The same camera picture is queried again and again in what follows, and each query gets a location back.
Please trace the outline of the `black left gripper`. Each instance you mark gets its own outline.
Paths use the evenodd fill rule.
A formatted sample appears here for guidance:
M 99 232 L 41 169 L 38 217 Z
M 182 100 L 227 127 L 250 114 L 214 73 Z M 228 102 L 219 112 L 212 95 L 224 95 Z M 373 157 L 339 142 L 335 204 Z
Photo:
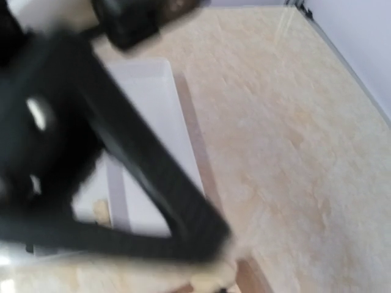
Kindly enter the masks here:
M 91 37 L 106 35 L 118 49 L 126 51 L 159 30 L 202 6 L 201 1 L 92 1 L 98 24 Z

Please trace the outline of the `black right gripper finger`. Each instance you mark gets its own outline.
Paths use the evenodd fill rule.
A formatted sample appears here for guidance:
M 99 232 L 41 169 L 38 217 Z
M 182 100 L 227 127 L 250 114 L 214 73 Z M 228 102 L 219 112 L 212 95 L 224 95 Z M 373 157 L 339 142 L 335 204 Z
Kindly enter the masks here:
M 69 61 L 75 67 L 82 67 L 92 60 L 97 60 L 99 63 L 101 63 L 101 65 L 105 69 L 100 59 L 93 52 L 88 41 L 84 40 L 73 31 L 70 31 L 68 29 L 59 29 L 47 35 L 28 36 L 26 38 L 26 41 L 18 48 L 18 50 L 11 55 L 9 61 L 1 66 L 1 213 L 7 211 L 8 209 L 21 208 L 28 200 L 33 200 L 42 194 L 42 182 L 37 175 L 33 174 L 32 172 L 27 172 L 27 174 L 24 176 L 18 176 L 16 175 L 15 172 L 17 169 L 21 167 L 23 163 L 27 161 L 27 159 L 30 156 L 32 156 L 32 153 L 28 151 L 26 147 L 29 133 L 33 130 L 39 133 L 44 133 L 48 131 L 50 126 L 53 125 L 54 123 L 53 113 L 49 110 L 48 107 L 44 105 L 43 98 L 40 94 L 35 94 L 29 98 L 22 98 L 22 97 L 15 96 L 15 91 L 19 87 L 21 79 L 28 77 L 32 73 L 33 67 L 41 62 Z M 99 155 L 98 159 L 95 161 L 95 164 L 89 176 L 78 187 L 73 198 L 71 199 L 71 214 L 75 220 L 84 223 L 94 223 L 109 228 L 107 226 L 99 224 L 95 220 L 83 220 L 78 218 L 77 216 L 75 216 L 75 212 L 73 208 L 74 199 L 77 195 L 81 193 L 81 189 L 90 182 L 95 171 L 98 168 L 100 168 L 104 163 L 109 161 L 113 161 L 120 164 L 129 174 L 131 174 L 126 169 L 126 167 L 124 167 L 123 164 L 120 161 L 118 161 L 113 155 L 111 155 L 107 151 L 103 151 Z M 220 245 L 217 248 L 215 248 L 214 254 L 211 256 L 211 258 L 201 262 L 182 262 L 182 261 L 175 261 L 175 260 L 157 260 L 157 259 L 151 259 L 151 260 L 162 261 L 162 262 L 180 262 L 185 264 L 208 263 L 214 261 L 222 253 L 231 235 L 230 228 L 227 222 L 225 221 L 225 219 L 223 218 L 223 216 L 221 215 L 221 213 L 205 197 L 204 199 L 215 210 L 215 213 L 219 215 L 220 219 L 225 223 L 227 228 L 227 232 L 224 239 L 221 241 Z M 142 235 L 158 236 L 164 238 L 171 237 L 173 235 L 173 231 L 169 226 L 168 220 L 167 219 L 165 220 L 167 221 L 168 227 L 171 232 L 170 236 L 158 236 L 155 234 L 142 234 Z M 109 229 L 122 230 L 126 233 L 133 233 L 133 232 L 127 232 L 123 228 L 109 228 Z M 59 248 L 59 247 L 43 247 L 34 244 L 27 244 L 24 242 L 4 240 L 2 238 L 1 240 L 3 242 L 9 242 L 11 244 L 24 244 L 30 247 L 58 248 L 58 249 L 70 250 L 70 251 L 83 251 L 94 255 L 104 255 L 104 254 L 92 253 L 84 250 L 71 250 L 71 249 Z M 113 257 L 135 258 L 129 256 L 113 256 Z

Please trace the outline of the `white plastic divided tray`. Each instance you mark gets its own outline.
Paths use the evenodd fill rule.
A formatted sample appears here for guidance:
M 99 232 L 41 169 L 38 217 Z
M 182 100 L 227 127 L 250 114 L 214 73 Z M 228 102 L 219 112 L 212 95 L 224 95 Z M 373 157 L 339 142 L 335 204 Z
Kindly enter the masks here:
M 54 123 L 44 133 L 29 133 L 26 147 L 32 156 L 15 173 L 37 175 L 42 194 L 1 213 L 2 239 L 112 256 L 182 262 L 211 258 L 226 235 L 225 223 L 101 63 L 41 62 L 15 91 L 22 98 L 35 94 L 42 96 Z M 103 151 L 126 167 L 162 212 L 171 237 L 126 233 L 73 218 L 71 199 Z

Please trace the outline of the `white chess piece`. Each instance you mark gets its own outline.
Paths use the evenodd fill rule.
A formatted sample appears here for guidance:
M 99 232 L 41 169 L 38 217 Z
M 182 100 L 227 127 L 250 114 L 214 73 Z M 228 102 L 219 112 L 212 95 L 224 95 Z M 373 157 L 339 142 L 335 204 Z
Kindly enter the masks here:
M 233 247 L 226 248 L 214 261 L 197 266 L 189 284 L 193 292 L 227 292 L 236 286 L 238 265 Z

